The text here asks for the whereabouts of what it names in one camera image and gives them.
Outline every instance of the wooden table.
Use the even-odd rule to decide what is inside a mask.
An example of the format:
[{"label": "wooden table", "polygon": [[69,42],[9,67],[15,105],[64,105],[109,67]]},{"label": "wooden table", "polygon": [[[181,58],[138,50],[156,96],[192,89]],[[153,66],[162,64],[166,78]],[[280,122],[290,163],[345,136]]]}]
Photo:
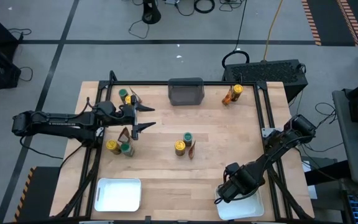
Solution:
[{"label": "wooden table", "polygon": [[[76,113],[83,109],[87,96],[91,100],[96,98],[97,86],[98,82],[83,82]],[[112,89],[111,99],[117,108],[122,104],[118,96],[121,88],[129,90],[128,86],[114,86]],[[263,153],[253,88],[245,86],[239,100],[229,106],[221,103],[228,86],[205,86],[205,97],[199,106],[172,106],[167,96],[167,86],[131,88],[142,98],[143,105],[155,108],[153,112],[138,113],[138,122],[155,121],[157,124],[139,134],[139,140],[134,143],[135,154],[132,158],[123,154],[114,155],[104,145],[98,179],[139,178],[142,182],[141,205],[136,212],[93,210],[91,218],[144,220],[146,215],[150,215],[152,220],[220,221],[213,201],[214,191],[222,182],[225,166],[233,162],[245,164]],[[291,117],[283,84],[268,83],[268,93],[276,127],[282,128]],[[267,126],[261,91],[260,98]],[[122,126],[109,127],[104,140],[117,139],[122,129]],[[193,160],[187,154],[182,157],[175,154],[175,141],[181,140],[183,133],[187,131],[193,133],[194,140],[197,141]],[[78,145],[78,141],[69,139],[65,157]],[[64,165],[51,215],[57,214],[77,190],[84,154],[85,150],[77,152]],[[289,191],[305,212],[313,217],[299,153],[292,149],[282,157],[282,161]],[[259,189],[264,203],[264,215],[243,220],[274,220],[266,173],[265,180],[266,184]],[[81,214],[85,214],[87,198],[88,193],[85,193]],[[281,193],[278,194],[278,199],[281,216],[285,217]]]}]

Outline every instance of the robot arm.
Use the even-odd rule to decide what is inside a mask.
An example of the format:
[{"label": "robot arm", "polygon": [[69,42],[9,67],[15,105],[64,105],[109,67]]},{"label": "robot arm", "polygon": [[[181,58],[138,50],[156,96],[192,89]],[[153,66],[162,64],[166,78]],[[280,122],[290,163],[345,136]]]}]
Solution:
[{"label": "robot arm", "polygon": [[[85,112],[87,106],[91,111]],[[75,138],[79,142],[92,143],[95,141],[94,132],[100,127],[132,125],[132,138],[138,139],[138,133],[155,124],[155,122],[137,124],[137,111],[153,111],[153,108],[142,106],[135,96],[131,104],[121,105],[119,111],[110,101],[100,102],[95,106],[89,104],[80,114],[55,114],[42,111],[26,111],[13,117],[12,132],[16,136],[33,136],[35,134],[50,134]]]},{"label": "robot arm", "polygon": [[292,117],[284,131],[274,130],[264,139],[266,153],[256,161],[239,166],[238,163],[228,165],[224,171],[223,184],[218,188],[220,196],[215,203],[232,200],[241,200],[253,195],[264,185],[263,173],[281,158],[288,150],[303,143],[310,142],[315,134],[316,127],[302,115]]}]

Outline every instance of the can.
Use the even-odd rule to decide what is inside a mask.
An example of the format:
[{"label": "can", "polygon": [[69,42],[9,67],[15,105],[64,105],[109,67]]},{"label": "can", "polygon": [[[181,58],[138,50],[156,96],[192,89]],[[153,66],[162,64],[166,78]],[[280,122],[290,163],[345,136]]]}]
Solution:
[{"label": "can", "polygon": [[121,149],[116,140],[108,140],[106,143],[106,148],[109,149],[109,151],[111,151],[115,155],[121,154]]},{"label": "can", "polygon": [[120,90],[118,91],[118,95],[119,95],[119,97],[121,98],[121,101],[122,101],[123,103],[125,103],[125,97],[127,97],[127,95],[128,95],[127,90],[126,90],[126,89],[120,89]]},{"label": "can", "polygon": [[175,143],[175,153],[178,156],[183,156],[186,152],[186,144],[184,141],[177,141]]},{"label": "can", "polygon": [[131,96],[130,96],[130,95],[127,95],[127,96],[125,97],[125,103],[127,103],[127,104],[130,104],[130,103],[131,103]]},{"label": "can", "polygon": [[233,94],[231,97],[231,101],[236,102],[239,99],[243,90],[244,90],[244,87],[242,87],[242,85],[235,85],[233,88]]},{"label": "can", "polygon": [[121,152],[128,157],[132,157],[135,153],[135,149],[128,143],[123,143],[121,145]]},{"label": "can", "polygon": [[186,146],[191,146],[192,140],[193,140],[193,135],[191,135],[191,133],[185,133],[183,135],[183,141],[185,142]]}]

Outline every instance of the green lid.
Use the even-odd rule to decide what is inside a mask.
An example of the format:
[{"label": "green lid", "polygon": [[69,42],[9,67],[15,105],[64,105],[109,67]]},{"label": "green lid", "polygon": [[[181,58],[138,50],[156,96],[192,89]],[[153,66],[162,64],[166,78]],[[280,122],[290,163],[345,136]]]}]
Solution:
[{"label": "green lid", "polygon": [[118,92],[119,96],[126,96],[127,94],[128,94],[128,92],[126,89],[120,89]]},{"label": "green lid", "polygon": [[127,151],[129,151],[131,149],[131,146],[128,144],[128,143],[123,143],[122,145],[121,145],[121,151],[122,152],[127,152]]},{"label": "green lid", "polygon": [[193,136],[191,135],[191,133],[185,133],[185,134],[183,135],[183,139],[184,139],[185,141],[191,141],[191,140],[193,139]]}]

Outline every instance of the yellow and black caution tape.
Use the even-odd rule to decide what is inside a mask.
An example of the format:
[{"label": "yellow and black caution tape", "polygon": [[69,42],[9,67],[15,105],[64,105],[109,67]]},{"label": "yellow and black caution tape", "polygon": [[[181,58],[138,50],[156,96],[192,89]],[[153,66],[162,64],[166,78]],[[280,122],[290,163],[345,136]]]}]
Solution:
[{"label": "yellow and black caution tape", "polygon": [[31,181],[31,178],[32,178],[32,174],[34,173],[35,169],[37,167],[32,167],[30,169],[30,172],[27,176],[27,180],[25,181],[25,184],[24,184],[24,189],[23,189],[23,192],[22,192],[22,196],[20,197],[20,202],[17,206],[17,209],[16,209],[16,213],[14,215],[14,218],[13,218],[13,222],[17,222],[18,219],[19,219],[19,215],[20,215],[20,212],[22,210],[22,207],[23,207],[23,203],[24,203],[24,199],[25,199],[25,195],[29,189],[29,186],[30,186],[30,181]]},{"label": "yellow and black caution tape", "polygon": [[354,42],[358,45],[358,21],[354,16],[352,9],[347,0],[336,0],[339,7],[341,8],[343,17],[346,20],[346,24],[353,36]]},{"label": "yellow and black caution tape", "polygon": [[311,33],[313,35],[316,45],[321,46],[321,39],[318,35],[316,24],[314,23],[313,16],[311,15],[310,8],[307,0],[302,0],[303,10],[305,10],[306,18],[309,22]]}]

